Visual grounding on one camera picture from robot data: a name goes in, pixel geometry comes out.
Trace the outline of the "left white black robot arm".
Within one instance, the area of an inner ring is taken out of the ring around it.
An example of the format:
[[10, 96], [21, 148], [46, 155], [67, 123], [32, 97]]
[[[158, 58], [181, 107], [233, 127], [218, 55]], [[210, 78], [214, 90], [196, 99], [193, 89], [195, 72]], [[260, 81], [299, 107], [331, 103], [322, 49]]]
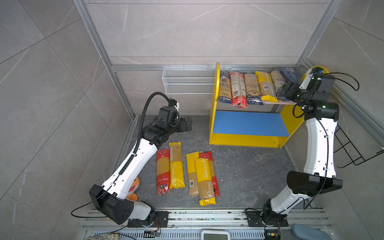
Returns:
[[168, 141], [169, 136], [191, 129], [192, 122], [180, 117], [178, 106], [163, 106], [154, 122], [139, 130], [134, 148], [118, 169], [101, 186], [91, 187], [89, 194], [96, 209], [118, 225], [127, 220], [151, 225], [155, 208], [126, 197], [145, 164]]

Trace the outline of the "red label spaghetti bag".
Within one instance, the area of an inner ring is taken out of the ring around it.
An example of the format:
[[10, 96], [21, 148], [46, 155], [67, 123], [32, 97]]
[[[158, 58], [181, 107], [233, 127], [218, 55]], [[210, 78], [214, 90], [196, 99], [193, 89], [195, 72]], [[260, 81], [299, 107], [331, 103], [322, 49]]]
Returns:
[[244, 75], [238, 72], [230, 72], [231, 91], [232, 91], [232, 105], [246, 109], [246, 86], [244, 81]]

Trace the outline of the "blue Sankara spaghetti bag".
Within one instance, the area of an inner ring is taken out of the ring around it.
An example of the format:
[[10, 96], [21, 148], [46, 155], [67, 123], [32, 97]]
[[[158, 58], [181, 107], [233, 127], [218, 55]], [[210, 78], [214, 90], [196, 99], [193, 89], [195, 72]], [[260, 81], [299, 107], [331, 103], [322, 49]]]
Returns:
[[231, 104], [232, 103], [232, 94], [231, 94], [231, 81], [230, 81], [230, 72], [220, 70], [220, 82], [219, 82], [219, 93], [218, 93], [218, 102]]

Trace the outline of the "yellow end spaghetti bag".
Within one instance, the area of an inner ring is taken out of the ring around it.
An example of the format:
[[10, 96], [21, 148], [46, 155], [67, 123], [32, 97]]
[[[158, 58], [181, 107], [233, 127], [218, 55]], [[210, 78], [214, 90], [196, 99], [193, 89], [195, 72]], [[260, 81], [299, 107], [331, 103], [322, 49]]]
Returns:
[[275, 87], [270, 73], [255, 72], [258, 77], [261, 99], [263, 102], [278, 103]]

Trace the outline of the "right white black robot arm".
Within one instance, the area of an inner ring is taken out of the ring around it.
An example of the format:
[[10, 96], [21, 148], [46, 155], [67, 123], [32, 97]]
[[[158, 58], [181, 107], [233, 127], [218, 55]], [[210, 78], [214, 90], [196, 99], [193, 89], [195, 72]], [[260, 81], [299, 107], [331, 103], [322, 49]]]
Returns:
[[339, 119], [339, 105], [329, 101], [336, 78], [325, 67], [307, 70], [302, 82], [289, 80], [282, 88], [282, 96], [295, 102], [303, 113], [308, 129], [308, 151], [303, 172], [290, 171], [286, 187], [268, 200], [261, 213], [266, 226], [281, 224], [297, 204], [319, 194], [339, 190], [334, 166], [334, 134]]

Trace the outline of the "blue trim spaghetti bag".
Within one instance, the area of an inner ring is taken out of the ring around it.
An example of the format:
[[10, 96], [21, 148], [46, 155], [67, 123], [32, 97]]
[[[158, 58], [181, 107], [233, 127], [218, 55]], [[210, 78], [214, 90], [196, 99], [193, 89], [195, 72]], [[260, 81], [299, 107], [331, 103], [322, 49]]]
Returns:
[[278, 70], [271, 71], [271, 78], [272, 78], [272, 81], [273, 81], [273, 85], [274, 85], [274, 88], [275, 88], [277, 99], [280, 102], [287, 102], [288, 99], [286, 99], [283, 96], [283, 87], [284, 87], [284, 85], [288, 81], [286, 80], [284, 75], [280, 71], [278, 71]]

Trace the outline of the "thin red spaghetti bag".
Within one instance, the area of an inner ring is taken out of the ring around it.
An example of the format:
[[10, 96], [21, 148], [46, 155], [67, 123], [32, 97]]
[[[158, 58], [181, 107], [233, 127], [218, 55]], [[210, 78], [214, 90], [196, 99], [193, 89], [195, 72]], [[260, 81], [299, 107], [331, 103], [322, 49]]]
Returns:
[[220, 192], [219, 192], [218, 181], [217, 181], [215, 168], [214, 168], [213, 154], [212, 152], [200, 152], [199, 154], [200, 154], [200, 158], [208, 159], [209, 161], [215, 197], [219, 197]]

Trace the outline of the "blue Barilla spaghetti box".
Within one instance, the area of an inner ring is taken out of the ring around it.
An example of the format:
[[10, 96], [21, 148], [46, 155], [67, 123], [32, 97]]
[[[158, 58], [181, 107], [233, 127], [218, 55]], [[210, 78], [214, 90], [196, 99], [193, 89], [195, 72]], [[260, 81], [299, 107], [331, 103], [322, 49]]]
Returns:
[[300, 76], [295, 72], [294, 69], [292, 68], [287, 68], [287, 67], [282, 67], [280, 72], [282, 73], [282, 75], [285, 77], [285, 79], [289, 82], [289, 81], [292, 81], [296, 84], [298, 84], [299, 86], [301, 85], [302, 83], [302, 79], [300, 78]]

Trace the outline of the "yellow Pastatime spaghetti bag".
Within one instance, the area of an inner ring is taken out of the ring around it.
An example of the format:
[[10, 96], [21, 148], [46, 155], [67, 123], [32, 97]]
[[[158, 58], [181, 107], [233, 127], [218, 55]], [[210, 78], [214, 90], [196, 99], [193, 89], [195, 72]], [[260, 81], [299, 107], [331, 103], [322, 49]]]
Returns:
[[200, 196], [200, 206], [215, 205], [216, 197], [209, 160], [204, 158], [195, 159], [195, 167]]

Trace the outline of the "dark blue end spaghetti bag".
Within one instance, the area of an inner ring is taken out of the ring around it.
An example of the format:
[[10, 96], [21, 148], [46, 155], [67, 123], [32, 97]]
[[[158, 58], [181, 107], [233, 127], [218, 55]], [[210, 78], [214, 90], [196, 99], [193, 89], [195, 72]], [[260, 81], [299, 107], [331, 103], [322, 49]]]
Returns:
[[259, 87], [258, 77], [252, 73], [245, 73], [246, 101], [248, 105], [264, 105]]

